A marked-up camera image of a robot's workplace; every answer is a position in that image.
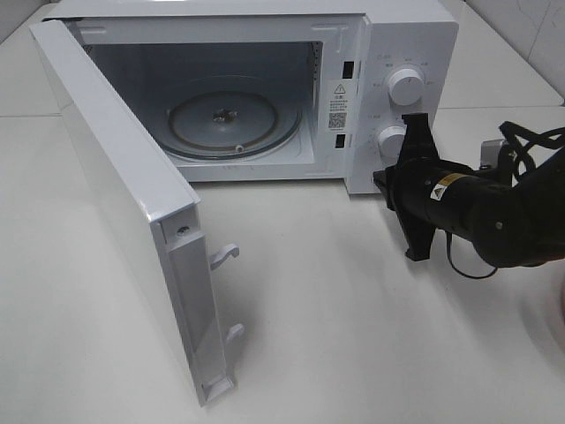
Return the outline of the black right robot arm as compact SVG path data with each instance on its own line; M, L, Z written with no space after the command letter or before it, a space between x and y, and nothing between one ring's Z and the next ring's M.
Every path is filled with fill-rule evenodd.
M502 141L482 146L474 170L440 158L425 113L403 116L396 164L373 182L396 213L413 261L430 256L434 233L470 241L494 269L564 257L564 130L536 133L505 121Z

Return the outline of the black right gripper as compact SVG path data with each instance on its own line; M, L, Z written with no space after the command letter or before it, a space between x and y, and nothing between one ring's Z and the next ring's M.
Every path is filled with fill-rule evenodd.
M412 261L430 258L436 229L476 237L486 229L486 181L463 164L440 159L427 113L403 114L395 165L373 174L395 211Z

